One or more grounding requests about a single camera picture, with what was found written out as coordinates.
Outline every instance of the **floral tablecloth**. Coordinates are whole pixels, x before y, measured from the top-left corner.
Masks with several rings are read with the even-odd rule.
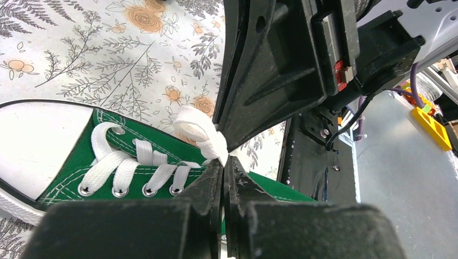
[[[190,142],[172,121],[181,105],[213,116],[224,45],[223,0],[0,0],[0,103],[99,106]],[[252,171],[277,177],[283,131],[241,147]]]

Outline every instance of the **fern leaf print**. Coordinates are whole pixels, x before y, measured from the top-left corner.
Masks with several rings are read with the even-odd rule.
[[[75,22],[65,11],[64,6],[71,6],[77,11],[84,10],[77,1],[73,0],[1,0],[0,36],[10,38],[13,37],[14,32],[31,34],[32,31],[26,29],[26,25],[45,30],[44,25],[40,25],[39,22],[58,26],[51,18],[56,14]]]

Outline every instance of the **white shoelace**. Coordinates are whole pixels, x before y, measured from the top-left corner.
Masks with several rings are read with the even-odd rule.
[[[210,118],[203,112],[191,107],[182,106],[178,112],[173,127],[179,133],[195,140],[207,164],[212,159],[218,159],[226,165],[228,152],[224,136],[217,132]],[[112,194],[115,197],[125,197],[129,192],[135,170],[139,165],[158,166],[150,180],[143,185],[142,193],[146,197],[153,197],[157,191],[169,180],[175,172],[173,184],[169,188],[173,196],[184,189],[191,168],[200,168],[198,163],[181,161],[183,165],[167,164],[167,155],[154,151],[150,142],[134,139],[136,158],[124,151],[114,150],[106,139],[106,133],[112,130],[116,134],[125,134],[125,130],[112,122],[103,122],[92,131],[91,143],[97,162],[84,175],[78,186],[82,196],[91,196],[105,184],[114,171]]]

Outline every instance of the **gray floor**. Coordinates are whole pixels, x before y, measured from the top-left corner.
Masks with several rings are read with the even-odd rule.
[[[392,221],[408,258],[458,258],[458,180],[450,156],[388,93],[364,113],[356,144],[361,201]]]

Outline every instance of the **green sneaker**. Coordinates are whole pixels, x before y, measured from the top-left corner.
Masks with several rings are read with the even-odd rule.
[[[179,114],[175,126],[200,150],[100,108],[48,100],[3,104],[0,209],[37,225],[62,201],[171,199],[202,174],[208,159],[227,160],[224,137],[208,117],[217,145],[187,117]],[[279,182],[249,176],[279,201],[311,201]]]

